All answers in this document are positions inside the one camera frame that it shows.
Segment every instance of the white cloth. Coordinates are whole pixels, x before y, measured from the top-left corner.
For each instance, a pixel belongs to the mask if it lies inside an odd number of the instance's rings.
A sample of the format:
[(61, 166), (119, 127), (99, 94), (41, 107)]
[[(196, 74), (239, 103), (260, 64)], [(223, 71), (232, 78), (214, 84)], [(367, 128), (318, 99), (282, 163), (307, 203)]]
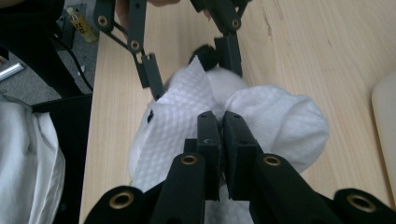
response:
[[(197, 116), (209, 110), (218, 121), (226, 110), (241, 115), (262, 150), (284, 157), (298, 172), (318, 158), (329, 136), (326, 119), (309, 97), (276, 86), (247, 88), (224, 69), (206, 73), (196, 58), (174, 74), (158, 102), (148, 105), (130, 150), (135, 187), (147, 191), (165, 180), (184, 140), (196, 138)], [(228, 200), (223, 186), (219, 203), (206, 202), (205, 223), (252, 223), (248, 203)]]
[(0, 223), (51, 223), (64, 165), (50, 114), (0, 95)]

